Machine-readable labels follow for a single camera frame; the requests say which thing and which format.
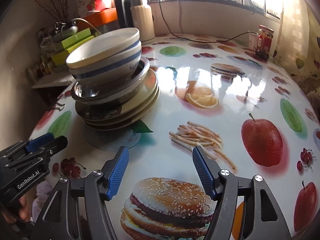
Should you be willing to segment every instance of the human hand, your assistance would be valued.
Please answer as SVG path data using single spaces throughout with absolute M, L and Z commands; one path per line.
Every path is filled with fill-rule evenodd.
M 29 212 L 29 207 L 27 205 L 27 200 L 25 196 L 22 196 L 19 199 L 19 204 L 20 204 L 20 209 L 18 211 L 19 217 L 25 221 L 25 222 L 29 222 L 30 221 L 30 212 Z M 2 212 L 5 220 L 9 223 L 9 224 L 13 224 L 16 222 L 16 219 L 13 218 L 12 216 L 10 216 L 10 214 L 8 214 L 7 212 L 3 211 Z

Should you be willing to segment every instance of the bowl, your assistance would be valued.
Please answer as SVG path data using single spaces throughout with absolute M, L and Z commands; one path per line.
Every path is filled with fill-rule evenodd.
M 67 58 L 70 69 L 81 68 L 107 57 L 131 49 L 140 41 L 136 28 L 124 28 L 102 34 L 86 42 Z
M 141 57 L 136 71 L 130 76 L 130 80 L 115 90 L 109 86 L 86 87 L 76 82 L 71 89 L 74 100 L 86 105 L 99 105 L 104 103 L 122 104 L 130 100 L 140 89 L 141 84 L 150 68 L 149 60 Z
M 141 58 L 141 42 L 133 48 L 81 68 L 70 68 L 73 77 L 84 86 L 117 86 L 132 75 Z

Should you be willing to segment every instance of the metal screw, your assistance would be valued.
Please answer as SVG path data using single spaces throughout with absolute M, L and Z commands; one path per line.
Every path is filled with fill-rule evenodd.
M 254 176 L 254 179 L 256 180 L 256 181 L 263 181 L 263 177 L 262 176 L 260 176 L 260 175 L 256 175 L 256 176 Z
M 92 172 L 92 174 L 94 176 L 100 176 L 102 174 L 102 171 L 101 170 L 95 170 L 95 171 Z
M 68 178 L 67 177 L 61 177 L 60 179 L 59 179 L 59 182 L 61 182 L 61 183 L 65 183 L 65 182 L 67 182 L 68 181 Z
M 220 173 L 223 175 L 223 176 L 228 176 L 230 174 L 230 171 L 228 170 L 221 170 Z

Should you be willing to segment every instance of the cream thermos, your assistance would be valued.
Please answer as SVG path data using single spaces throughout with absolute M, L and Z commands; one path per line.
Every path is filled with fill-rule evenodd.
M 147 0 L 130 0 L 133 25 L 140 31 L 140 41 L 146 45 L 155 41 L 151 7 Z

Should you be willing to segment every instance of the bottle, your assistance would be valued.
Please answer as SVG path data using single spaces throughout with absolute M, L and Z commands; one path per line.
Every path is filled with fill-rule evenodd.
M 263 25 L 259 26 L 259 37 L 258 37 L 258 44 L 256 48 L 256 55 L 264 60 L 269 59 L 273 33 L 274 33 L 273 30 Z
M 140 41 L 146 45 L 155 41 L 151 7 L 147 0 L 130 0 L 133 26 L 140 31 Z

